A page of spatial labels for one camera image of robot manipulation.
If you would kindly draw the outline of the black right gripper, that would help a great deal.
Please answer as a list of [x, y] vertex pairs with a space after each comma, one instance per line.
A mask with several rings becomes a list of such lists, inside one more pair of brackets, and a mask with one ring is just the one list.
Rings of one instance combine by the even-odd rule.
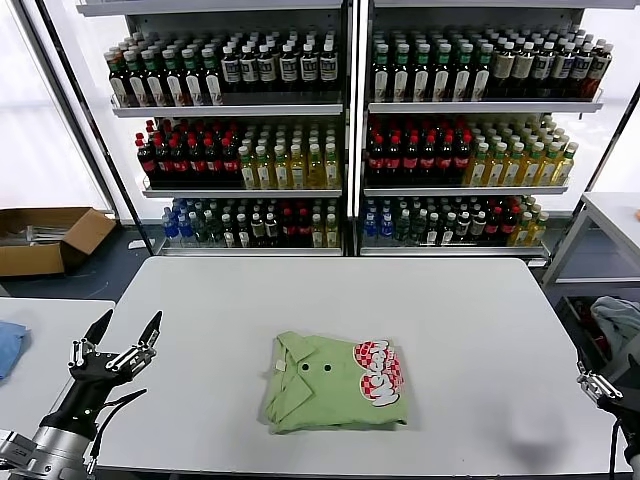
[[576, 379], [583, 392], [598, 407], [621, 421], [624, 431], [639, 430], [639, 368], [631, 367], [616, 381], [609, 382], [600, 374], [588, 371], [581, 360], [577, 362]]

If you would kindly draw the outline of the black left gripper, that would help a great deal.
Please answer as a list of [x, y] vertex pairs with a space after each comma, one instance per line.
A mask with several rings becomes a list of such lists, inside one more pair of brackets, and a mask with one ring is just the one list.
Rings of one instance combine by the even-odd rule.
[[72, 342], [69, 367], [73, 383], [58, 409], [47, 415], [52, 428], [96, 428], [99, 410], [111, 391], [130, 382], [157, 354], [163, 312], [157, 311], [143, 330], [138, 342], [114, 359], [98, 355], [97, 346], [111, 321], [113, 309], [94, 321], [80, 340]]

